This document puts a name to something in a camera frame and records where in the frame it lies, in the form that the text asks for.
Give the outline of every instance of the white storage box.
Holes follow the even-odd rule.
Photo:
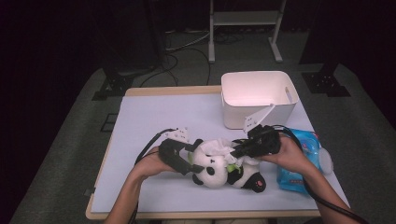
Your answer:
[[[221,77],[221,89],[229,129],[246,129],[246,120],[255,113],[255,123],[285,125],[299,101],[289,76],[280,71],[227,73]]]

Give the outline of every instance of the black cable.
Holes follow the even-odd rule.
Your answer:
[[[181,45],[181,46],[178,46],[178,47],[175,47],[175,48],[167,48],[166,51],[174,51],[174,50],[178,50],[178,49],[184,49],[184,48],[186,48],[188,46],[191,46],[191,45],[196,45],[196,44],[200,43],[201,41],[205,40],[208,36],[209,36],[209,33],[207,33],[207,34],[205,34],[205,35],[203,35],[203,36],[201,36],[201,37],[199,37],[197,39],[194,39],[194,40],[192,40],[191,42],[189,42],[187,44],[184,44],[184,45]]]
[[[283,131],[286,130],[286,131],[283,132],[283,133],[285,133],[285,134],[287,134],[289,137],[291,137],[291,139],[293,139],[293,141],[297,144],[297,146],[299,147],[299,149],[300,149],[301,151],[303,151],[303,148],[302,148],[302,146],[301,146],[300,141],[299,141],[298,138],[291,132],[291,130],[290,130],[289,128],[287,128],[287,127],[285,127],[285,126],[283,126],[283,125],[274,125],[273,127],[283,127],[283,128],[284,128]],[[342,215],[344,215],[344,216],[350,217],[350,218],[354,219],[355,221],[358,221],[358,222],[361,223],[361,224],[368,224],[368,222],[367,222],[366,220],[364,220],[364,218],[362,218],[362,217],[360,217],[360,216],[358,216],[358,215],[356,215],[356,214],[354,214],[354,213],[352,213],[352,212],[349,212],[349,211],[347,211],[346,209],[344,209],[344,208],[342,208],[342,207],[339,207],[339,206],[337,206],[337,205],[335,205],[335,204],[333,204],[333,203],[329,203],[329,202],[327,202],[326,200],[320,198],[320,197],[309,187],[308,183],[305,181],[304,178],[303,178],[303,182],[304,182],[304,187],[305,187],[306,191],[308,192],[308,194],[309,194],[316,202],[321,203],[321,204],[323,204],[324,206],[326,206],[326,207],[332,209],[333,211],[338,212],[338,213],[340,213],[340,214],[342,214]]]
[[[170,34],[167,34],[165,37],[165,50],[172,46],[172,39],[169,37]]]
[[[165,69],[165,67],[163,65],[162,65],[162,68],[170,77],[173,78],[173,80],[175,81],[175,85],[178,86],[178,78],[175,77],[175,75],[171,72],[171,70]]]
[[[146,156],[152,154],[152,153],[149,153],[148,155],[145,156],[146,152],[149,151],[149,149],[151,148],[152,144],[154,144],[155,141],[157,141],[161,137],[161,135],[163,133],[172,132],[172,131],[174,131],[174,129],[165,129],[162,132],[155,134],[155,136],[153,138],[151,138],[151,140],[148,142],[148,144],[143,148],[143,150],[137,156],[136,161],[134,162],[134,164],[137,164],[143,158],[145,158]],[[135,223],[138,207],[139,207],[139,201],[137,201],[136,207],[134,208],[134,212],[132,213],[131,218],[129,219],[129,222],[128,222],[129,224]]]
[[[182,34],[185,34],[185,35],[198,35],[198,36],[202,36],[202,33],[207,34],[208,31],[207,31],[207,30],[200,30],[200,31],[188,31],[188,30],[185,30],[185,31],[182,31],[181,33],[182,33]]]
[[[174,68],[177,66],[177,64],[178,64],[178,59],[177,59],[177,57],[175,57],[174,55],[171,55],[171,54],[167,54],[166,56],[169,56],[169,57],[174,58],[174,59],[176,60],[175,64],[172,65],[172,67],[170,67],[170,68],[168,68],[168,69],[164,69],[164,70],[162,70],[161,72],[155,73],[155,74],[153,74],[153,75],[147,77],[147,78],[146,78],[145,80],[143,80],[143,82],[140,84],[139,88],[143,87],[143,85],[144,85],[147,81],[149,81],[150,79],[152,79],[152,78],[154,78],[154,77],[156,77],[156,76],[158,76],[158,75],[160,75],[160,74],[166,73],[166,72],[168,72],[168,71],[174,69]]]
[[[354,219],[355,221],[358,221],[361,224],[368,224],[368,222],[366,220],[364,220],[364,218],[347,211],[346,209],[339,207],[333,203],[329,203],[326,200],[320,198],[308,185],[308,183],[305,181],[305,179],[303,178],[303,182],[304,182],[304,187],[306,189],[306,191],[308,192],[308,194],[318,203],[323,204],[324,206],[331,208],[333,211],[336,211],[340,214],[343,214],[344,216],[350,217],[352,219]]]
[[[209,59],[206,57],[206,55],[202,52],[202,51],[200,51],[200,50],[198,50],[198,49],[176,49],[176,50],[173,50],[173,51],[171,51],[172,53],[173,52],[178,52],[178,51],[182,51],[182,50],[194,50],[194,51],[197,51],[197,52],[199,52],[199,53],[201,53],[203,56],[204,56],[204,58],[205,58],[205,60],[206,60],[206,63],[207,63],[207,67],[208,67],[208,74],[207,74],[207,79],[206,79],[206,86],[207,85],[209,85],[209,79],[210,79],[210,74],[211,74],[211,67],[210,67],[210,62],[209,62]]]
[[[240,42],[245,39],[244,35],[240,35],[241,37],[237,37],[237,35],[230,35],[226,33],[218,33],[215,35],[214,41],[218,45],[231,45],[236,42]]]
[[[142,158],[142,160],[145,159],[147,156],[152,155],[152,154],[155,154],[155,153],[158,153],[158,151],[150,152],[150,153],[146,154],[146,155]]]

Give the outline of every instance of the floor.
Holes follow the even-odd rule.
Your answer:
[[[349,97],[310,92],[302,73],[316,72],[321,64],[299,64],[308,33],[279,34],[277,43],[283,63],[275,62],[267,42],[269,35],[268,32],[232,34],[226,36],[227,41],[218,39],[216,61],[212,64],[206,59],[207,41],[168,53],[163,61],[165,72],[159,67],[137,77],[132,87],[219,85],[221,76],[227,72],[286,72],[321,144],[332,155],[334,171],[352,209],[370,223],[396,223],[392,211],[396,202],[396,132],[358,78],[341,64],[334,75],[346,87]],[[169,34],[167,47],[175,48],[200,36]],[[89,197],[84,194],[95,183],[111,136],[111,132],[101,129],[107,115],[117,114],[120,109],[120,96],[92,100],[105,79],[102,69],[92,74],[11,223],[101,223],[85,217]],[[304,223],[308,219],[281,217],[277,223]]]

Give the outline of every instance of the panda plush toy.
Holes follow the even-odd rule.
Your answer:
[[[192,180],[197,185],[219,188],[226,183],[239,189],[252,189],[259,193],[265,190],[265,180],[260,174],[260,161],[249,156],[236,158],[231,155],[235,142],[226,139],[204,141],[193,152],[189,161],[204,167]]]

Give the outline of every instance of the wooden table edge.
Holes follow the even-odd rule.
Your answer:
[[[125,96],[153,96],[153,95],[182,95],[182,94],[215,94],[221,92],[221,86],[187,86],[187,87],[152,87],[131,88],[125,92]],[[111,137],[107,145],[104,159],[102,160],[95,187],[102,173],[106,161],[107,152],[111,144]],[[91,220],[106,219],[108,213],[93,213],[94,193],[90,197],[85,216]],[[318,217],[318,210],[300,211],[232,211],[232,212],[170,212],[170,213],[137,213],[136,219],[206,219],[206,218],[266,218],[266,217]]]

